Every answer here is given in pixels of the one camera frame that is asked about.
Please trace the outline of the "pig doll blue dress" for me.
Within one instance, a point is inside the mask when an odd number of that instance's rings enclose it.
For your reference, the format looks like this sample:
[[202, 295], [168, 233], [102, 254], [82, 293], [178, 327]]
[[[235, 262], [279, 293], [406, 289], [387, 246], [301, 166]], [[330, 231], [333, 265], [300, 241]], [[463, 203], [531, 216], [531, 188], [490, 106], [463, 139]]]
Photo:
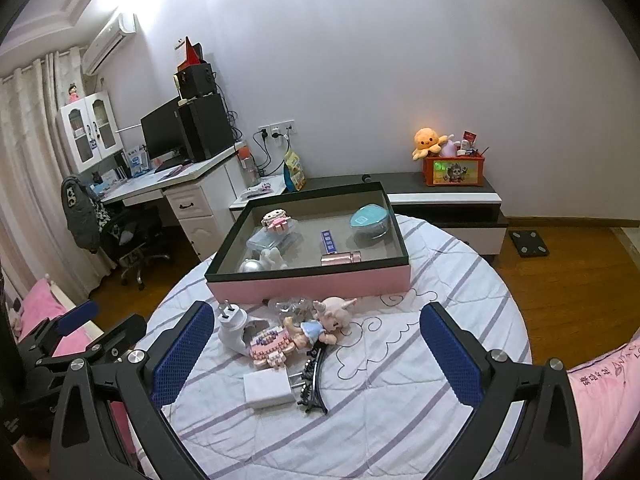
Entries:
[[336, 333], [349, 326], [352, 320], [350, 309], [356, 302], [356, 298], [341, 297], [315, 301], [314, 317], [311, 320], [295, 324], [292, 316], [288, 316], [283, 320], [283, 327], [299, 350], [311, 349], [317, 342], [334, 346], [337, 344]]

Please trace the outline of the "black office chair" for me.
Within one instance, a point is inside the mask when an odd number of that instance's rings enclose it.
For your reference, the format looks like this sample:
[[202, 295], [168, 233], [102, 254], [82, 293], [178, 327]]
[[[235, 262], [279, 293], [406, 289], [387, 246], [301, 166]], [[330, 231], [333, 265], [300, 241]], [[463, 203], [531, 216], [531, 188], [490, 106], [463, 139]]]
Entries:
[[138, 289], [145, 289], [143, 269], [152, 260], [166, 260], [167, 254], [156, 252], [163, 223], [156, 208], [108, 209], [99, 196], [72, 174], [61, 184], [61, 202], [67, 229], [76, 245], [87, 252], [104, 254], [122, 268], [123, 285], [136, 274]]

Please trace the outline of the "white square charger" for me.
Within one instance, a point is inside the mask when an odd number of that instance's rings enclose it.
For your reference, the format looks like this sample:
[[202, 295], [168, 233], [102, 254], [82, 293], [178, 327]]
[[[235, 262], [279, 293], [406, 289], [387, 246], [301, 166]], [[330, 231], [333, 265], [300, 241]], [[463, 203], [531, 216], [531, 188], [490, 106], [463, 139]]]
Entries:
[[258, 370], [243, 377], [245, 402], [254, 410], [291, 403], [295, 396], [284, 367]]

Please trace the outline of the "pink blanket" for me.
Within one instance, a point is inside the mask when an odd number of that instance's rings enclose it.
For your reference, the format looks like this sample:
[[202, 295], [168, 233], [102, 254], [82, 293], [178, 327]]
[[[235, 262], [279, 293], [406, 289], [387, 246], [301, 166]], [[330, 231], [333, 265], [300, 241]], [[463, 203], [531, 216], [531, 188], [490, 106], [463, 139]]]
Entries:
[[582, 478], [595, 479], [639, 415], [639, 332], [567, 376], [582, 437]]

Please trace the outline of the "pink black storage box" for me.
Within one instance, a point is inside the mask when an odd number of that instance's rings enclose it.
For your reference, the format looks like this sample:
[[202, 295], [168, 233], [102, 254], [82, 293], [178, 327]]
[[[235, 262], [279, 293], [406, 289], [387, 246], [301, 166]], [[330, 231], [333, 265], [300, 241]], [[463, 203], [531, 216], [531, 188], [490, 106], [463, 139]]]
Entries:
[[[356, 235], [349, 225], [350, 217], [367, 204], [378, 204], [390, 213], [387, 233], [375, 240]], [[260, 254], [247, 249], [247, 240], [263, 228], [262, 217], [278, 208], [292, 218], [288, 230], [298, 229], [302, 234], [300, 243], [281, 252], [288, 267], [240, 273], [244, 259], [257, 259]], [[337, 252], [361, 252], [362, 261], [322, 266], [320, 260], [325, 253], [321, 232], [325, 230], [331, 232]], [[216, 252], [205, 277], [217, 301], [259, 304], [277, 297], [352, 298], [405, 292], [410, 287], [410, 264], [383, 185], [366, 182], [251, 200]]]

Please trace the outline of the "pink pillow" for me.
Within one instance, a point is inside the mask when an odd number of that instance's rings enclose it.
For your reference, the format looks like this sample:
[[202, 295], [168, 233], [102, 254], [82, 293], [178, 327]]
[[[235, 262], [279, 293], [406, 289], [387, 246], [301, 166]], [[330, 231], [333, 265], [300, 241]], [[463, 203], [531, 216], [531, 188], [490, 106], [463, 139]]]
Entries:
[[[50, 284], [45, 278], [32, 286], [22, 302], [23, 313], [22, 332], [19, 341], [22, 341], [29, 332], [45, 318], [57, 318], [63, 315], [66, 309], [55, 299], [50, 289]], [[83, 328], [78, 328], [72, 334], [65, 336], [53, 353], [54, 356], [68, 356], [69, 354], [83, 352], [91, 339]]]

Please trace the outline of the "wall power strip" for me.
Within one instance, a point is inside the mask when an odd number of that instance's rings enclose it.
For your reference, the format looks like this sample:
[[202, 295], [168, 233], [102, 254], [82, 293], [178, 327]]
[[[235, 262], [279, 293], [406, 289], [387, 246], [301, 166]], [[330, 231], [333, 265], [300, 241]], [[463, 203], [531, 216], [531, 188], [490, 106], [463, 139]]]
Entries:
[[292, 134], [296, 133], [296, 128], [294, 120], [289, 119], [284, 120], [283, 122], [275, 122], [274, 124], [259, 126], [257, 131], [263, 138], [269, 136], [273, 139], [285, 138], [288, 140]]

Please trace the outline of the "black floor scale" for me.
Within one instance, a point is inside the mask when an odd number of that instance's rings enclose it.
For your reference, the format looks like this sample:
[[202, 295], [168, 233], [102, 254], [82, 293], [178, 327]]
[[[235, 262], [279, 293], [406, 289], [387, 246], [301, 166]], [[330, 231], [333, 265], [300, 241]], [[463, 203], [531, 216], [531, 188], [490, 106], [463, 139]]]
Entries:
[[510, 230], [510, 240], [521, 258], [547, 257], [549, 249], [535, 230]]

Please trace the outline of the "rose gold metal jar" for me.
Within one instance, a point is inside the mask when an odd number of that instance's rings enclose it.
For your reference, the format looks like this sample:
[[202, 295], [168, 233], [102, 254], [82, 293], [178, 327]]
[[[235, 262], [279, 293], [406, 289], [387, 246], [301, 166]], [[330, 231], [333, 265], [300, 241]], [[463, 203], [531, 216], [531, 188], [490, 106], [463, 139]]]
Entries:
[[330, 252], [321, 257], [322, 266], [337, 266], [338, 264], [360, 263], [361, 252]]

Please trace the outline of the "white plug adapter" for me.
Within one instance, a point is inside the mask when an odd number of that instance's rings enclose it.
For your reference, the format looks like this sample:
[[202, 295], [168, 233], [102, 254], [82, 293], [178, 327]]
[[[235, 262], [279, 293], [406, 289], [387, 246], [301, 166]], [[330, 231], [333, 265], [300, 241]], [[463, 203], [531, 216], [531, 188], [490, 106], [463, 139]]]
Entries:
[[250, 355], [250, 342], [262, 330], [269, 327], [263, 318], [255, 318], [237, 304], [224, 301], [217, 306], [218, 338], [223, 346], [239, 353]]

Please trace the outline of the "black white low cabinet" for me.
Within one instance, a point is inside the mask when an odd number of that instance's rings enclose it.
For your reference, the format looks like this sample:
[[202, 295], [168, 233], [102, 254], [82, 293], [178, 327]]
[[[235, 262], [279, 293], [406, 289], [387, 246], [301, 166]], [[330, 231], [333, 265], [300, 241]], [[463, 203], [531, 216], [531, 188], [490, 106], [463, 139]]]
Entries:
[[508, 222], [501, 212], [502, 199], [488, 182], [479, 186], [428, 186], [420, 172], [395, 172], [311, 178], [304, 189], [373, 181], [383, 185], [398, 214], [437, 226], [487, 261], [500, 254]]

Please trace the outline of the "clear glass jar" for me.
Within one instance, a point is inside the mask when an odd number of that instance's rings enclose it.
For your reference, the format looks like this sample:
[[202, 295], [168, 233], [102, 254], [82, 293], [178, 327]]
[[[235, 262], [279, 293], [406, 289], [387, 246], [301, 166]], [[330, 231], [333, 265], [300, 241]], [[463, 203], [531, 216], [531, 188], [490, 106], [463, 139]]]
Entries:
[[306, 320], [312, 315], [314, 302], [304, 297], [271, 298], [267, 301], [267, 307], [279, 318], [292, 316], [298, 320]]

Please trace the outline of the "black hair clip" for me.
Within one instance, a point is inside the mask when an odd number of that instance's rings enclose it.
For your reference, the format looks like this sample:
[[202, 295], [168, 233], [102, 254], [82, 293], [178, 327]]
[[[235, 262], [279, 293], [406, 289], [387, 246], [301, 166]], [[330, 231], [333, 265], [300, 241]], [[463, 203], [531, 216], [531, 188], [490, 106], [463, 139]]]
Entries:
[[326, 359], [328, 345], [318, 341], [308, 352], [302, 374], [302, 382], [299, 386], [299, 400], [297, 405], [301, 406], [306, 413], [319, 410], [323, 415], [328, 414], [326, 404], [321, 395], [321, 369]]

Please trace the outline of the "black speaker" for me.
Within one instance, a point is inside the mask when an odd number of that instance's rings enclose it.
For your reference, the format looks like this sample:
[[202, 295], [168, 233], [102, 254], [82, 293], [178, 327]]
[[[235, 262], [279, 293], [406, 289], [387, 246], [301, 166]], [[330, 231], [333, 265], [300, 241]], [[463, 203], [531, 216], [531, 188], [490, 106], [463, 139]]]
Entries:
[[190, 65], [176, 73], [180, 96], [185, 100], [216, 93], [215, 75], [208, 63]]

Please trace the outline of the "white striped round bedspread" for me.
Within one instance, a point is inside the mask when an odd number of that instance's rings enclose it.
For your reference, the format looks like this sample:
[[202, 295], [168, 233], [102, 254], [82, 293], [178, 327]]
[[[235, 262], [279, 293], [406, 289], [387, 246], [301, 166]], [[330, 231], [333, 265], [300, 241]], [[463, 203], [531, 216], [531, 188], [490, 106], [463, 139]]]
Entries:
[[321, 367], [326, 410], [294, 403], [251, 408], [250, 361], [212, 337], [178, 399], [164, 409], [211, 479], [420, 479], [469, 417], [419, 332], [437, 301], [487, 349], [532, 358], [525, 323], [498, 273], [461, 240], [398, 218], [410, 287], [360, 299]]

